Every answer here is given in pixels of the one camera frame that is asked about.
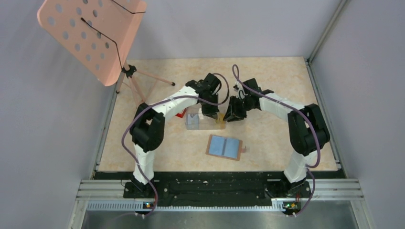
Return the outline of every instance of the metal frame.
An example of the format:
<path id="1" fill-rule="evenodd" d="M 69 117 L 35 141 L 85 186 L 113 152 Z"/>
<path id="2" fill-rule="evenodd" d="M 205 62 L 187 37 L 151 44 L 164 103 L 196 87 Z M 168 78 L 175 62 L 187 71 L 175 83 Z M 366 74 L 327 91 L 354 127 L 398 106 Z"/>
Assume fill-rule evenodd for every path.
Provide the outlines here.
<path id="1" fill-rule="evenodd" d="M 315 96 L 317 98 L 318 104 L 322 109 L 324 114 L 326 124 L 331 133 L 330 144 L 338 169 L 344 172 L 344 159 L 339 154 L 339 144 L 337 144 L 337 139 L 334 136 L 334 129 L 332 122 L 329 119 L 329 113 L 325 102 L 323 100 L 322 93 L 318 87 L 317 78 L 312 69 L 312 63 L 317 57 L 320 49 L 322 48 L 324 42 L 327 40 L 330 32 L 333 30 L 336 25 L 337 20 L 340 18 L 341 13 L 345 10 L 350 0 L 341 0 L 336 11 L 334 12 L 331 20 L 326 26 L 323 34 L 321 35 L 319 41 L 317 42 L 314 50 L 312 51 L 310 57 L 306 60 L 307 70 L 309 77 L 314 88 Z M 117 94 L 113 93 L 112 99 L 109 106 L 109 111 L 106 118 L 106 123 L 104 125 L 104 132 L 101 136 L 98 153 L 96 157 L 96 163 L 93 168 L 91 177 L 97 176 L 98 165 L 101 160 L 101 155 L 104 149 L 104 143 L 106 140 L 109 123 L 112 116 L 112 111 L 115 105 L 115 100 Z M 118 173 L 118 177 L 126 177 L 126 173 Z M 106 174 L 101 174 L 104 178 L 109 177 Z M 152 199 L 124 199 L 124 184 L 129 182 L 129 180 L 118 180 L 117 176 L 112 175 L 114 180 L 83 180 L 80 184 L 76 203 L 74 210 L 72 212 L 71 221 L 69 224 L 70 229 L 80 229 L 83 222 L 85 221 L 85 212 L 86 210 L 145 210 L 142 209 L 143 202 L 151 201 Z M 360 184 L 357 179 L 324 179 L 319 176 L 315 176 L 316 179 L 316 189 L 314 198 L 312 201 L 339 201 L 339 200 L 349 200 L 351 202 L 354 217 L 357 221 L 358 227 L 360 229 L 373 229 L 375 228 L 371 215 L 367 209 L 366 203 L 364 201 L 364 196 L 360 187 Z M 312 180 L 308 180 L 310 188 L 312 188 Z M 280 211 L 282 207 L 280 203 L 283 201 L 292 201 L 291 198 L 272 198 L 272 206 L 251 206 L 251 207 L 156 207 L 156 211 Z"/>

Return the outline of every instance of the red object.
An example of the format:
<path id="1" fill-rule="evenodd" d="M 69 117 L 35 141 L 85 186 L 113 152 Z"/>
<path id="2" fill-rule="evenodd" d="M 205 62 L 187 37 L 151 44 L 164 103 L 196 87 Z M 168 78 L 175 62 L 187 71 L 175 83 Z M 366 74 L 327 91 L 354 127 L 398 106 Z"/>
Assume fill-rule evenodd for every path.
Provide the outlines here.
<path id="1" fill-rule="evenodd" d="M 180 117 L 180 118 L 183 118 L 183 117 L 184 117 L 184 114 L 186 113 L 186 110 L 187 110 L 187 108 L 184 109 L 183 112 L 177 113 L 176 116 L 177 116 L 177 117 Z"/>

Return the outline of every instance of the black wire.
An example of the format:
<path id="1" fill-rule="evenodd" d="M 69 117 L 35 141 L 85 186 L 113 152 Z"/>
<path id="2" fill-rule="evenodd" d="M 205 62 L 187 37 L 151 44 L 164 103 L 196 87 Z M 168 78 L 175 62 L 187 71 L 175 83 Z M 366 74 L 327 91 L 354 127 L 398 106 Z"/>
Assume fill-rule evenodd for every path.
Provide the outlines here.
<path id="1" fill-rule="evenodd" d="M 214 92 L 213 94 L 218 93 L 221 88 L 222 88 L 222 82 L 220 81 L 220 82 L 219 82 L 219 87 L 218 87 L 218 89 L 217 89 L 216 92 Z"/>
<path id="2" fill-rule="evenodd" d="M 137 189 L 139 189 L 139 191 L 142 192 L 142 190 L 131 180 L 131 183 L 134 184 L 135 187 L 137 187 Z"/>
<path id="3" fill-rule="evenodd" d="M 123 7 L 122 5 L 120 5 L 118 2 L 116 2 L 116 1 L 114 1 L 114 0 L 111 0 L 111 1 L 113 1 L 113 3 L 117 4 L 118 6 L 120 6 L 121 8 L 123 8 L 124 10 L 128 11 L 129 13 L 132 13 L 132 14 L 146 13 L 146 11 L 144 11 L 144 12 L 131 12 L 131 11 L 127 10 L 127 8 L 125 8 L 125 7 Z"/>
<path id="4" fill-rule="evenodd" d="M 242 92 L 243 96 L 246 96 L 245 93 L 242 90 L 239 90 L 238 94 L 239 94 L 239 98 L 242 99 L 242 97 L 240 96 L 240 93 Z"/>
<path id="5" fill-rule="evenodd" d="M 88 22 L 86 22 L 86 20 L 84 18 L 80 18 L 82 21 L 84 21 L 84 23 L 86 23 L 88 26 L 90 26 L 90 28 L 92 28 L 93 30 L 99 32 L 100 34 L 102 34 L 103 36 L 107 37 L 108 39 L 110 39 L 110 41 L 112 41 L 115 44 L 115 47 L 117 48 L 117 54 L 118 54 L 118 60 L 119 60 L 119 65 L 121 66 L 121 69 L 123 68 L 122 66 L 122 62 L 121 62 L 121 57 L 119 56 L 119 51 L 118 51 L 118 45 L 115 42 L 115 40 L 109 38 L 107 35 L 105 35 L 104 33 L 100 32 L 98 29 L 94 28 L 92 25 L 90 25 Z"/>
<path id="6" fill-rule="evenodd" d="M 226 92 L 226 97 L 225 97 L 225 99 L 221 102 L 221 104 L 223 104 L 223 103 L 225 103 L 225 102 L 228 100 L 228 98 L 229 98 L 229 93 L 230 93 L 230 90 L 229 90 L 229 83 L 228 83 L 228 81 L 225 79 L 225 76 L 223 76 L 222 74 L 213 73 L 213 75 L 218 75 L 218 76 L 222 77 L 222 79 L 225 80 L 226 87 L 228 88 L 228 91 Z"/>

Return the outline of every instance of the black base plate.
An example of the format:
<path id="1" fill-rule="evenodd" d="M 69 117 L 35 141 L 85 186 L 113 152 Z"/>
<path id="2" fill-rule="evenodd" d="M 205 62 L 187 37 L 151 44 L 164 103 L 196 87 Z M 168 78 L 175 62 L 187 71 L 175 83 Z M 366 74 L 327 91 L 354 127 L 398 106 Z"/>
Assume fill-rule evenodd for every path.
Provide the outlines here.
<path id="1" fill-rule="evenodd" d="M 268 176 L 217 176 L 206 177 L 206 173 L 191 179 L 189 176 L 165 176 L 152 180 L 158 191 L 159 206 L 195 207 L 247 207 L 271 206 L 270 198 L 285 198 L 279 181 L 268 181 Z M 307 198 L 308 182 L 300 188 L 300 196 Z M 133 182 L 125 184 L 124 198 L 154 198 L 149 184 L 138 187 Z"/>
<path id="2" fill-rule="evenodd" d="M 315 179 L 339 179 L 346 178 L 342 169 L 338 171 L 313 171 Z M 132 172 L 101 172 L 95 171 L 94 180 L 131 180 Z M 155 180 L 171 179 L 281 179 L 283 171 L 263 172 L 155 172 Z"/>

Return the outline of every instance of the metal floor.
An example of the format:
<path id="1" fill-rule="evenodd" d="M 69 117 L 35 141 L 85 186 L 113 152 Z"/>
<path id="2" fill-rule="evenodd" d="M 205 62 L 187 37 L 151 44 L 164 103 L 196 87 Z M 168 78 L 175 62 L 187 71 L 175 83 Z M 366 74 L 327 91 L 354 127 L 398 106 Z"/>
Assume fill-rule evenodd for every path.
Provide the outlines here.
<path id="1" fill-rule="evenodd" d="M 123 212 L 88 211 L 82 229 L 357 229 L 349 201 L 317 202 L 297 218 L 280 212 L 156 212 L 142 219 Z"/>

